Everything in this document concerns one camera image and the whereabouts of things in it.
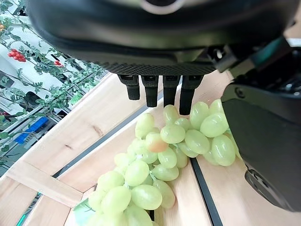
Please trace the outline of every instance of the green leaf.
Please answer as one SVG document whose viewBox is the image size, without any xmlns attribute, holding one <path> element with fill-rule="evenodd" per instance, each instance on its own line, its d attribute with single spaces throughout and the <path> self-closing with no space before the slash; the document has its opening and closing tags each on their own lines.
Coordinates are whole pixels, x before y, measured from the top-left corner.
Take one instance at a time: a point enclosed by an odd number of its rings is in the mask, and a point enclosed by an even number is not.
<svg viewBox="0 0 301 226">
<path fill-rule="evenodd" d="M 2 152 L 7 152 L 9 150 L 9 145 L 5 145 L 3 148 L 1 148 Z"/>
<path fill-rule="evenodd" d="M 5 139 L 5 138 L 8 138 L 9 137 L 9 134 L 7 132 L 1 132 L 0 133 L 0 139 Z"/>
<path fill-rule="evenodd" d="M 19 116 L 21 116 L 21 115 L 24 115 L 24 113 L 23 113 L 23 112 L 17 112 L 17 113 L 16 113 L 16 117 L 19 117 Z"/>
</svg>

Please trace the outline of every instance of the wooden plank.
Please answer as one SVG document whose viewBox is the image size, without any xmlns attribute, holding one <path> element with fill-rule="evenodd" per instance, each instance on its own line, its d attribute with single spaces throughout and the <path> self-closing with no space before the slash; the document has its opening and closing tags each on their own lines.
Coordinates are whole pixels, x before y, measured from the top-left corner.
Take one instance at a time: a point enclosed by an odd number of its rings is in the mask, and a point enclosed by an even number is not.
<svg viewBox="0 0 301 226">
<path fill-rule="evenodd" d="M 160 226 L 211 226 L 202 194 L 191 164 L 180 171 L 179 177 L 169 183 L 176 195 L 175 206 L 155 211 Z"/>
<path fill-rule="evenodd" d="M 70 209 L 47 196 L 42 196 L 29 214 L 24 226 L 62 226 Z"/>
<path fill-rule="evenodd" d="M 227 73 L 213 72 L 205 76 L 202 84 L 195 91 L 193 103 L 199 100 L 211 103 L 222 95 L 229 81 L 230 76 Z M 180 89 L 181 87 L 178 87 L 176 106 L 179 105 Z M 164 126 L 162 111 L 163 100 L 160 100 L 158 107 L 150 108 L 146 111 L 155 116 L 156 125 L 160 128 Z M 136 121 L 137 119 L 131 121 L 114 136 L 70 167 L 58 179 L 81 192 L 92 187 L 100 175 L 114 168 L 114 156 L 118 153 L 126 152 L 127 147 L 135 137 Z"/>
<path fill-rule="evenodd" d="M 202 156 L 198 163 L 224 226 L 297 226 L 301 213 L 273 206 L 245 180 L 246 167 L 236 159 L 230 167 L 213 166 Z"/>
<path fill-rule="evenodd" d="M 2 176 L 0 178 L 0 226 L 16 226 L 37 192 Z"/>
<path fill-rule="evenodd" d="M 39 140 L 21 159 L 53 175 L 145 104 L 141 97 L 131 101 L 126 86 L 117 75 L 101 85 L 77 105 L 63 120 Z"/>
<path fill-rule="evenodd" d="M 296 24 L 285 32 L 287 38 L 301 39 L 301 7 L 295 17 Z"/>
<path fill-rule="evenodd" d="M 17 161 L 5 175 L 69 207 L 75 206 L 83 195 L 24 161 Z"/>
</svg>

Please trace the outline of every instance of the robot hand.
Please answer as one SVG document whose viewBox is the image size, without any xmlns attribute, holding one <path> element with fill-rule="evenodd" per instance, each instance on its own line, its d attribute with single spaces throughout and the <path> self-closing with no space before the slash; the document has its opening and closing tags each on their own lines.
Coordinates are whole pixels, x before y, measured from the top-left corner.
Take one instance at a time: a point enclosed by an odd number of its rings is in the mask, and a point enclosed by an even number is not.
<svg viewBox="0 0 301 226">
<path fill-rule="evenodd" d="M 283 37 L 299 0 L 28 0 L 35 29 L 64 53 L 118 74 L 130 99 L 189 114 L 203 75 L 230 70 L 222 101 L 248 170 L 272 204 L 301 211 L 301 52 Z"/>
</svg>

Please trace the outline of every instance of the grape cluster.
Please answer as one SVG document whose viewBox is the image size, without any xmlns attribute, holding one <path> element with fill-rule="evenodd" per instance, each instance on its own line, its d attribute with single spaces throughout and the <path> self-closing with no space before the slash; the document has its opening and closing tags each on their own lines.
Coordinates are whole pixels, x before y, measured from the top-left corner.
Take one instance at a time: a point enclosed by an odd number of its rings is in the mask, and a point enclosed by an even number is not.
<svg viewBox="0 0 301 226">
<path fill-rule="evenodd" d="M 16 49 L 11 49 L 11 51 L 8 53 L 9 57 L 13 57 L 15 60 L 19 62 L 26 62 L 26 59 L 24 55 L 20 52 L 18 52 Z"/>
<path fill-rule="evenodd" d="M 210 107 L 196 103 L 190 119 L 180 118 L 172 105 L 163 114 L 166 125 L 161 131 L 151 114 L 140 116 L 127 153 L 115 156 L 116 168 L 99 177 L 88 199 L 95 214 L 87 226 L 157 226 L 147 210 L 173 207 L 175 195 L 166 182 L 178 178 L 189 157 L 202 154 L 222 166 L 240 157 L 221 100 Z"/>
</svg>

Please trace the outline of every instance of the black strip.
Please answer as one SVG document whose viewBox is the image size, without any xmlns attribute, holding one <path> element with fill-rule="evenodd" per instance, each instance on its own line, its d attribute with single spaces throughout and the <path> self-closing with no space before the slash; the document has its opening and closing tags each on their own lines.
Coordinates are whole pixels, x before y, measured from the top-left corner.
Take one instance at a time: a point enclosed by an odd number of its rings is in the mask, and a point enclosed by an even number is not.
<svg viewBox="0 0 301 226">
<path fill-rule="evenodd" d="M 210 191 L 209 191 L 206 181 L 204 179 L 201 168 L 198 165 L 198 161 L 196 158 L 193 158 L 193 159 L 190 159 L 190 162 L 191 162 L 194 174 L 197 178 L 198 186 L 202 193 L 204 203 L 206 205 L 208 215 L 211 220 L 211 224 L 213 226 L 222 226 L 222 221 L 221 221 L 220 215 L 217 212 L 216 206 L 214 204 L 214 201 L 212 199 L 212 196 L 210 194 Z"/>
</svg>

